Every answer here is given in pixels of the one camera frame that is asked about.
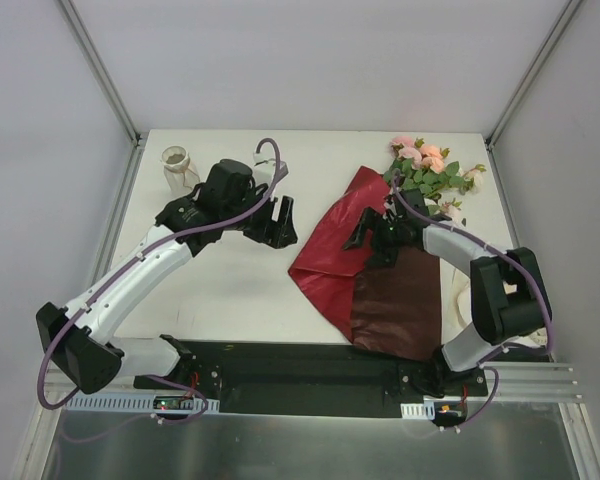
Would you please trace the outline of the cream printed ribbon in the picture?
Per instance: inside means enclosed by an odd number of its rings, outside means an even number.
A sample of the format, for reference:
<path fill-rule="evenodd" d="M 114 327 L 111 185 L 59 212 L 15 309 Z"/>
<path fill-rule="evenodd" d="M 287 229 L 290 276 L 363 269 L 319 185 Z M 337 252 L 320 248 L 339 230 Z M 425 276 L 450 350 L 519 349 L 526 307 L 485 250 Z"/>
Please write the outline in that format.
<path fill-rule="evenodd" d="M 471 288 L 469 278 L 453 269 L 451 278 L 450 297 L 446 306 L 442 327 L 442 340 L 449 341 L 460 334 L 472 323 L 471 317 Z M 516 337 L 513 343 L 530 348 L 544 348 L 547 345 L 547 331 L 543 327 L 525 337 Z"/>

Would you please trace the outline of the pink flower bouquet green leaves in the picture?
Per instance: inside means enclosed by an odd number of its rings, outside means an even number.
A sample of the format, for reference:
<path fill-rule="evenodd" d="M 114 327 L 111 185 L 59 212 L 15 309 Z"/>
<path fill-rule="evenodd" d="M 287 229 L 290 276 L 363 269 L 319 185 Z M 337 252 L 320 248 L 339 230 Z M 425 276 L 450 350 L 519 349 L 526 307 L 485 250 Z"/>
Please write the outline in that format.
<path fill-rule="evenodd" d="M 464 170 L 458 161 L 450 160 L 449 148 L 427 143 L 424 138 L 397 136 L 389 143 L 392 162 L 383 174 L 384 181 L 392 186 L 394 173 L 399 172 L 396 183 L 402 190 L 417 189 L 423 195 L 431 214 L 442 214 L 456 224 L 466 225 L 457 197 L 444 197 L 446 192 L 458 195 L 477 194 L 483 185 L 487 168 L 478 163 Z"/>

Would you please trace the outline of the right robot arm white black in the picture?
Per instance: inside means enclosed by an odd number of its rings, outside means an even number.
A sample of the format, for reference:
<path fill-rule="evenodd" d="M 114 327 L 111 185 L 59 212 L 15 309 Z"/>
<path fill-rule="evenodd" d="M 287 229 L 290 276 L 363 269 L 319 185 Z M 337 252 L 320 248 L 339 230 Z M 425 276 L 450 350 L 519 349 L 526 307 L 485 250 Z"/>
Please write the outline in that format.
<path fill-rule="evenodd" d="M 530 249 L 502 251 L 449 217 L 430 213 L 418 189 L 393 191 L 385 206 L 383 213 L 371 207 L 362 211 L 344 249 L 368 243 L 372 254 L 367 265 L 390 267 L 400 248 L 414 247 L 451 264 L 470 280 L 471 321 L 412 376 L 416 391 L 435 398 L 453 394 L 468 374 L 517 347 L 518 339 L 550 328 L 550 303 Z"/>

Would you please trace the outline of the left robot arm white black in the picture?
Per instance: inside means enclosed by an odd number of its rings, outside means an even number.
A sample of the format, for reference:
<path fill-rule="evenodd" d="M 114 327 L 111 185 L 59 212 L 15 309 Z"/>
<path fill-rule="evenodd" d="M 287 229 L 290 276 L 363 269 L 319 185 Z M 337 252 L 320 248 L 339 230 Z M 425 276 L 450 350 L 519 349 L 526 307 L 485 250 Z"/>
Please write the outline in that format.
<path fill-rule="evenodd" d="M 272 195 L 287 172 L 283 162 L 249 167 L 220 160 L 190 194 L 166 204 L 138 246 L 106 276 L 65 306 L 47 303 L 37 312 L 43 349 L 80 392 L 96 393 L 125 376 L 155 375 L 171 389 L 189 382 L 193 354 L 181 341 L 168 334 L 123 339 L 118 327 L 162 280 L 226 230 L 274 249 L 296 243 L 293 200 Z"/>

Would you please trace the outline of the dark red wrapping paper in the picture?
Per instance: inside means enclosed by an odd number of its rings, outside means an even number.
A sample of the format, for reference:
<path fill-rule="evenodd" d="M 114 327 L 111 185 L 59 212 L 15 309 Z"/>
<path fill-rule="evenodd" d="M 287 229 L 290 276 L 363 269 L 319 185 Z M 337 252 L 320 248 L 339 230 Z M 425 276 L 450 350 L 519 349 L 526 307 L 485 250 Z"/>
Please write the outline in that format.
<path fill-rule="evenodd" d="M 370 245 L 344 249 L 363 210 L 381 212 L 389 187 L 362 166 L 329 208 L 288 273 L 316 310 L 355 347 L 426 361 L 441 344 L 438 258 L 402 247 L 394 265 L 367 265 Z"/>

